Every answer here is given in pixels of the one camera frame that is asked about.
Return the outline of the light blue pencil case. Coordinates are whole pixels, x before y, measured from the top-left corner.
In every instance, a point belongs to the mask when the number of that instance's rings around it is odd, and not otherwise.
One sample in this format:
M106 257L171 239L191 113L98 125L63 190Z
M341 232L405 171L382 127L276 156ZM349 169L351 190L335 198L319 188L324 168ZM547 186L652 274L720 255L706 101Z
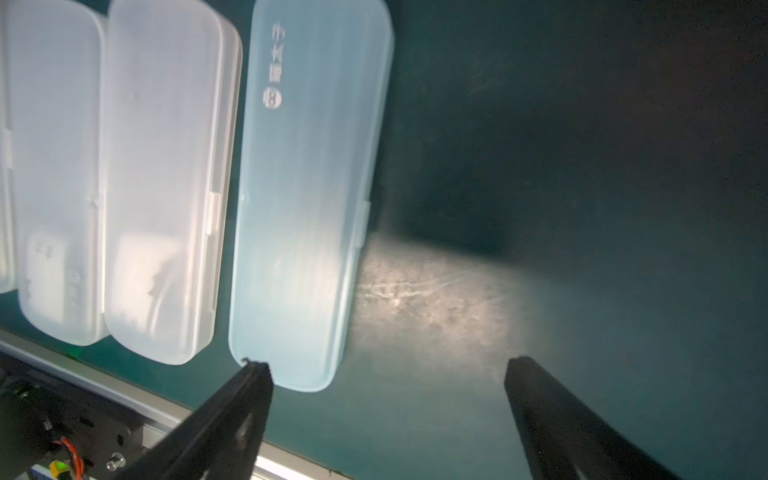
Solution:
M228 342L286 389L343 357L393 50L382 1L254 6Z

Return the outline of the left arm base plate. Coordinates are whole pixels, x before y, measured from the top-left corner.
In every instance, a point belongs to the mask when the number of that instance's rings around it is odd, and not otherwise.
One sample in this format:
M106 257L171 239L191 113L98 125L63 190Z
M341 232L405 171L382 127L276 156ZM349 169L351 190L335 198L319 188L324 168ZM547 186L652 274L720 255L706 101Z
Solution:
M135 412L1 355L1 477L36 465L64 467L66 479L112 479L143 454Z

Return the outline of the clear pencil case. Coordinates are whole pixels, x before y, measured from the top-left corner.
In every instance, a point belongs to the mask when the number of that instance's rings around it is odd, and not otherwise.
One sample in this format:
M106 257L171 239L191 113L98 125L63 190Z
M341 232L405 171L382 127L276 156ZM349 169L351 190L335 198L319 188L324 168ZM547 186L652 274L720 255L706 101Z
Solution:
M203 1L114 1L106 51L102 316L181 365L215 330L242 42Z
M18 298L66 343L101 313L101 97L106 20L75 1L5 1L2 59Z
M17 288L14 250L14 220L12 209L12 184L8 161L11 158L8 135L4 32L1 32L1 293Z

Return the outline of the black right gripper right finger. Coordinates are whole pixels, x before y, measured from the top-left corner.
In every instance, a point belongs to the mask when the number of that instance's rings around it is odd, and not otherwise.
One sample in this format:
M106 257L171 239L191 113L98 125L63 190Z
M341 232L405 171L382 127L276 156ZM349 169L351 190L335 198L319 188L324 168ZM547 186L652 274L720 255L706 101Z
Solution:
M528 356L508 361L504 388L534 479L675 479Z

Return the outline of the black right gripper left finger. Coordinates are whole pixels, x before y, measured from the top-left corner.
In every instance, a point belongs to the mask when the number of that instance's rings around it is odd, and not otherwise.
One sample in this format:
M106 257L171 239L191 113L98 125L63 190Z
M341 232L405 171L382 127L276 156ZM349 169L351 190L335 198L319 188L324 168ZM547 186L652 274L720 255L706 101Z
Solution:
M274 383L248 361L222 388L119 479L249 479L263 440Z

